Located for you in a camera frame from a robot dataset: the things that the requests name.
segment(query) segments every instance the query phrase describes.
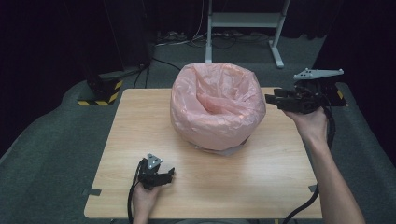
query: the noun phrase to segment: trash bin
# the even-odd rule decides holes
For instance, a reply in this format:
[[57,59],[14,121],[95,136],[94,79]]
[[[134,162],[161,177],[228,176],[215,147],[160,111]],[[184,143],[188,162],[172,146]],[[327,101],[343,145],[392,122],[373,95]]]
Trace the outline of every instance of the trash bin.
[[230,63],[191,63],[172,87],[171,122],[197,148],[230,155],[243,147],[265,116],[255,74]]

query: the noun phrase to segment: light wood tabletop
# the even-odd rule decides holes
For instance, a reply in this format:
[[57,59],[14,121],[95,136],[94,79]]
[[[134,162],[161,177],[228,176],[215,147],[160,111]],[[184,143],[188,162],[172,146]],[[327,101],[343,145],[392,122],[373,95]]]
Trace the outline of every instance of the light wood tabletop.
[[[273,88],[262,88],[273,94]],[[161,158],[160,174],[175,167],[150,218],[284,218],[312,195],[317,183],[293,121],[266,105],[262,123],[230,156],[204,152],[181,139],[170,121],[170,89],[123,92],[86,217],[127,218],[137,164]],[[321,218],[319,198],[296,217]]]

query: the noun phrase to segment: white metal stand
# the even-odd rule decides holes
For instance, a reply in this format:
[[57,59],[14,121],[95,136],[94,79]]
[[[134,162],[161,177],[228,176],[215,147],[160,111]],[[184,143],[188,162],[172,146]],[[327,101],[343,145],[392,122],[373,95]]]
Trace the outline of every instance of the white metal stand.
[[276,66],[283,68],[277,43],[282,32],[282,27],[286,19],[290,0],[285,0],[280,13],[234,13],[234,12],[212,12],[212,0],[209,0],[207,19],[207,43],[205,62],[212,63],[212,28],[213,27],[269,27],[276,28],[274,40],[268,42],[273,53]]

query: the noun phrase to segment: human hand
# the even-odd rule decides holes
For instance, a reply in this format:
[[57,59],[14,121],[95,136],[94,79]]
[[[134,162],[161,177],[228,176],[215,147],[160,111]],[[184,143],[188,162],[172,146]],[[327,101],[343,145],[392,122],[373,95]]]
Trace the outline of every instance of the human hand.
[[302,139],[308,144],[326,143],[327,118],[322,107],[310,114],[283,111],[291,118]]
[[149,214],[157,202],[157,196],[161,186],[154,187],[152,190],[145,189],[143,184],[138,183],[134,188],[132,204],[134,206],[134,224],[146,224]]

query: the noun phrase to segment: gray carpet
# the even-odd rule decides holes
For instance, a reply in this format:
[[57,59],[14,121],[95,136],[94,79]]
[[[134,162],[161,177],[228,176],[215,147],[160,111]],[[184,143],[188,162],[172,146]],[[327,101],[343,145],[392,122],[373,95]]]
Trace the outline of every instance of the gray carpet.
[[[218,47],[232,44],[214,41]],[[292,75],[313,65],[323,41],[307,40],[303,36],[282,37],[278,47],[284,69],[276,68],[267,44],[262,42],[214,49],[213,62],[234,63],[255,72],[262,87],[292,89]],[[203,63],[205,48],[160,46],[155,49],[154,57],[181,68],[188,63]],[[171,88],[177,74],[175,67],[153,61],[147,88]],[[120,92],[132,88],[135,79],[136,75],[125,77]],[[136,87],[144,88],[145,79],[146,72],[143,72]],[[62,104],[33,122],[2,158],[0,223],[110,223],[109,219],[84,217],[88,196],[83,191],[92,186],[120,96],[114,105],[78,106],[77,98],[84,86],[81,82],[72,87],[64,95]],[[347,84],[339,83],[338,87],[349,106],[333,109],[337,126],[332,150],[334,159],[367,223],[396,223],[396,170],[370,131]],[[127,223],[126,219],[113,221]],[[177,221],[152,220],[153,223]],[[188,223],[198,221],[201,220],[188,220]],[[274,223],[273,220],[250,222]],[[322,221],[300,219],[298,223]]]

